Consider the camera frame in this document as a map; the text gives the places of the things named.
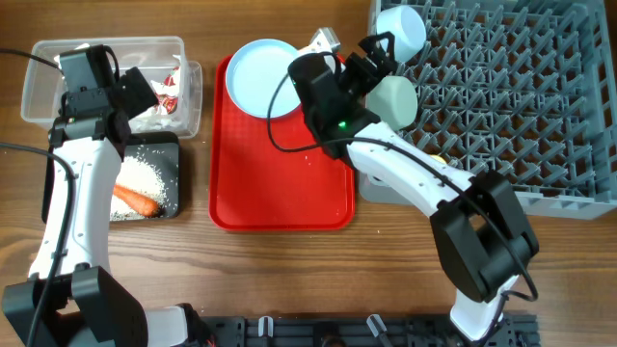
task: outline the cup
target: cup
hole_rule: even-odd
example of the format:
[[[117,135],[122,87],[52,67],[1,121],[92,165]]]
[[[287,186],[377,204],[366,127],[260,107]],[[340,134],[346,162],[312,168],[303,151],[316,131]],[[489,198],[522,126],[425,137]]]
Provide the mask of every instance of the cup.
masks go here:
[[[426,42],[426,29],[419,13],[410,6],[397,6],[377,15],[377,34],[391,32],[394,35],[394,59],[399,63],[409,62]],[[388,40],[382,40],[384,49]]]

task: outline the wooden tabletop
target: wooden tabletop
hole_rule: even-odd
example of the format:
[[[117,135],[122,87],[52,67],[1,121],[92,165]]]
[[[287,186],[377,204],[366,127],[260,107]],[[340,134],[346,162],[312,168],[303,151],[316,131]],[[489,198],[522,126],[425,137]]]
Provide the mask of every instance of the wooden tabletop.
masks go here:
[[[617,4],[608,3],[614,21]],[[203,67],[201,129],[181,143],[182,213],[111,226],[113,274],[144,307],[187,302],[202,315],[290,317],[448,312],[454,287],[427,219],[414,208],[358,198],[353,222],[335,232],[236,234],[208,218],[218,63],[251,40],[303,46],[321,26],[335,28],[349,53],[365,36],[368,8],[368,0],[0,1],[2,47],[30,51],[39,40],[174,35]],[[0,141],[46,148],[45,131],[19,116],[27,63],[0,56]],[[0,290],[26,280],[39,249],[44,168],[35,155],[0,150]],[[592,222],[530,220],[541,245],[530,265],[540,300],[513,299],[506,309],[537,314],[546,346],[616,345],[617,213]],[[2,315],[0,343],[17,341]]]

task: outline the red plastic tray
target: red plastic tray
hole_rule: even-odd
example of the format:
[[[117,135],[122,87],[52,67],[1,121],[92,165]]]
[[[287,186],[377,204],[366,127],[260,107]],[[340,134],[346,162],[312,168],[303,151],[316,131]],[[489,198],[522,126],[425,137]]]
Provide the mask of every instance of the red plastic tray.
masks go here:
[[[354,172],[320,148],[300,153],[276,150],[266,121],[245,114],[229,98],[225,74],[216,71],[212,124],[209,213],[229,231],[334,230],[355,213]],[[283,147],[314,143],[300,108],[272,120]]]

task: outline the clear plastic container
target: clear plastic container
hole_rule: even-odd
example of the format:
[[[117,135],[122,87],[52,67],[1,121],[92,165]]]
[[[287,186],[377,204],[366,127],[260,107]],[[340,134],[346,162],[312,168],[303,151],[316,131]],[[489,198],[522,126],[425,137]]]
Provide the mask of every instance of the clear plastic container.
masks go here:
[[[83,43],[110,46],[118,58],[121,74],[129,68],[138,67],[147,81],[162,83],[174,67],[180,66],[180,92],[175,112],[167,116],[139,116],[131,120],[130,125],[135,133],[173,131],[183,139],[197,134],[201,119],[201,66],[197,62],[187,61],[181,38],[43,40],[35,44],[32,54],[51,61],[60,53]],[[45,129],[51,128],[53,120],[58,117],[60,98],[66,90],[62,75],[57,70],[31,61],[23,87],[21,117]]]

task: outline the yellow object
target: yellow object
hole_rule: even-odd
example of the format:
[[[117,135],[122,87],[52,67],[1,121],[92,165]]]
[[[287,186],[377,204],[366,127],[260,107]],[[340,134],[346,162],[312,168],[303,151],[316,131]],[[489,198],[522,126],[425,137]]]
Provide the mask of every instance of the yellow object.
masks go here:
[[[431,157],[442,164],[447,164],[445,159],[441,158],[439,155],[431,154]]]

